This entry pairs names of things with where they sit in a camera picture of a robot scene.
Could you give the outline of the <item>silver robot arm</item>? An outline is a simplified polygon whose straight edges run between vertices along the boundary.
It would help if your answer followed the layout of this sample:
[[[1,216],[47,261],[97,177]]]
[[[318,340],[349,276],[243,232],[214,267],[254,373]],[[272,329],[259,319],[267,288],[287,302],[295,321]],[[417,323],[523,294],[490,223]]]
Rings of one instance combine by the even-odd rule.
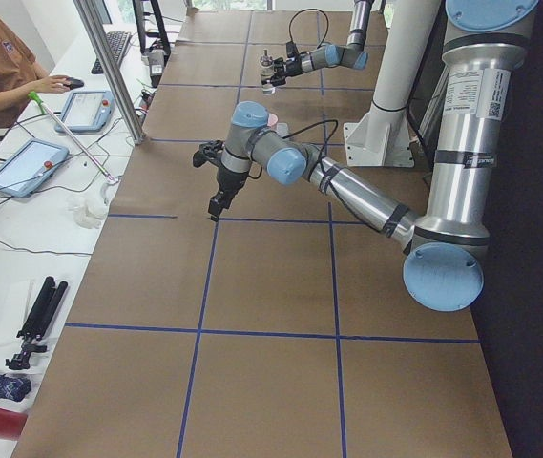
[[[428,208],[418,215],[352,169],[395,163],[392,144],[438,10],[447,16],[442,59],[449,79]],[[534,1],[402,2],[370,110],[345,125],[347,164],[278,135],[261,104],[241,102],[227,138],[200,145],[193,157],[195,166],[211,163],[218,170],[219,188],[208,207],[212,220],[230,206],[253,164],[283,185],[304,179],[401,245],[407,256],[403,279],[413,299],[443,312],[469,306],[484,286],[489,232],[482,217],[510,78],[525,60],[536,10]]]
[[[265,94],[272,94],[275,88],[284,85],[288,78],[320,69],[336,67],[364,69],[368,60],[365,42],[372,6],[373,1],[354,2],[350,30],[346,44],[343,46],[325,40],[329,30],[329,19],[324,11],[315,8],[297,11],[288,23],[289,40],[285,43],[286,58],[273,58],[268,54],[268,50],[264,50],[260,57],[262,91]],[[300,52],[294,41],[292,25],[300,14],[309,11],[320,13],[325,18],[326,29],[314,50]]]

